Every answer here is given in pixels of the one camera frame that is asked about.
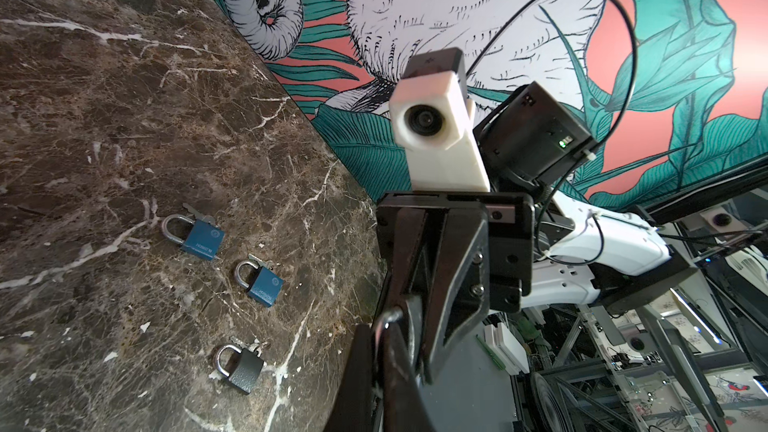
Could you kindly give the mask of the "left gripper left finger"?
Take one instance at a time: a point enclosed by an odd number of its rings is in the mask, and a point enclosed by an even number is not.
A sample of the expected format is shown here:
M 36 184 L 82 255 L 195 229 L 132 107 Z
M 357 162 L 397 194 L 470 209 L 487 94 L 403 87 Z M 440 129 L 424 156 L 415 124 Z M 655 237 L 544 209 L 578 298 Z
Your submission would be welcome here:
M 373 359 L 371 327 L 359 324 L 325 432 L 373 430 Z

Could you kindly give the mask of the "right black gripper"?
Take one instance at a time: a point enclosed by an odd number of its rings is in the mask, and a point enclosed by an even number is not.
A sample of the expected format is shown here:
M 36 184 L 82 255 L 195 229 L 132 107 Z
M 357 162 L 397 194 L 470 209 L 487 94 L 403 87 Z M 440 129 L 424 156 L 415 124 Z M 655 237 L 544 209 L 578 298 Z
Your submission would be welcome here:
M 403 310 L 391 325 L 401 328 L 410 363 L 422 366 L 432 384 L 489 307 L 516 311 L 530 292 L 532 200 L 515 193 L 390 192 L 376 220 L 388 265 L 379 314 Z

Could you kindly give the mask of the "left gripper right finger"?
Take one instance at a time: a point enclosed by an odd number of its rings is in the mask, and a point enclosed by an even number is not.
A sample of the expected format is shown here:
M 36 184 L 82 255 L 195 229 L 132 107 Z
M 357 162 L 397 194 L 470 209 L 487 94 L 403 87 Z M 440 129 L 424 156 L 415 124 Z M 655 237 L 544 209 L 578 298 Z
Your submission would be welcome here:
M 398 325 L 387 325 L 381 335 L 383 430 L 434 431 L 421 399 L 415 372 Z

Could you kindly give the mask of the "black padlock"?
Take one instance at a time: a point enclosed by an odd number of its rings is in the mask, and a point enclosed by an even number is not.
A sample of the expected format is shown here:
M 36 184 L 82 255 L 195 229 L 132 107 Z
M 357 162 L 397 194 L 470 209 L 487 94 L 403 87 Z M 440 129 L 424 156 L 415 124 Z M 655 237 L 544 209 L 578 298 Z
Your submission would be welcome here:
M 403 310 L 394 306 L 382 311 L 378 317 L 374 320 L 372 325 L 373 330 L 373 343 L 374 350 L 377 351 L 380 347 L 382 336 L 384 331 L 391 325 L 396 324 L 404 316 Z
M 256 388 L 264 364 L 256 352 L 234 344 L 221 345 L 213 355 L 215 369 L 232 387 L 246 395 Z

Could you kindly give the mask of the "blue padlock front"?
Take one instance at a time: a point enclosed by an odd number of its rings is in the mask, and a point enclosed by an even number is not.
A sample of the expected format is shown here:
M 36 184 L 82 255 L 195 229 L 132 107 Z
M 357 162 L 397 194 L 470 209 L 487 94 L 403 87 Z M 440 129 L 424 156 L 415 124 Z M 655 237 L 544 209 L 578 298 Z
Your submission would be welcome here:
M 282 278 L 253 255 L 236 265 L 234 279 L 246 290 L 248 297 L 266 308 L 275 305 L 284 285 Z

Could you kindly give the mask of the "blue padlock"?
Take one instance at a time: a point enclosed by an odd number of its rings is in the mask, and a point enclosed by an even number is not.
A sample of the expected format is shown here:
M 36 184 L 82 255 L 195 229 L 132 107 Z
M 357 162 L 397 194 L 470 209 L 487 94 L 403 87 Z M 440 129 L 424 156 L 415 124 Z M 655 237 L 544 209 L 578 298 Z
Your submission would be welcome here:
M 236 265 L 234 279 L 246 290 L 248 297 L 266 308 L 275 305 L 284 285 L 282 278 L 253 255 Z
M 171 214 L 165 217 L 161 222 L 163 236 L 179 245 L 183 252 L 207 261 L 213 261 L 226 233 L 216 225 L 212 216 L 199 212 L 191 204 L 183 203 L 182 206 L 188 214 Z M 189 233 L 184 238 L 177 236 L 169 228 L 172 222 L 178 221 L 191 226 Z

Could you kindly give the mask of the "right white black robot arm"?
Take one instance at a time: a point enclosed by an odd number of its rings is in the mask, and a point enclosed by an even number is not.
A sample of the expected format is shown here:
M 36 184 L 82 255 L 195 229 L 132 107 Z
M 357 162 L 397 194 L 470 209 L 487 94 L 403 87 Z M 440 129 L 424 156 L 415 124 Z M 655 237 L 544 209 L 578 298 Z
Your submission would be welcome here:
M 637 214 L 556 193 L 537 219 L 528 194 L 493 191 L 474 108 L 449 72 L 404 79 L 389 102 L 416 187 L 385 194 L 376 209 L 388 279 L 374 360 L 393 347 L 396 325 L 401 364 L 428 382 L 491 312 L 594 304 L 620 314 L 696 271 Z

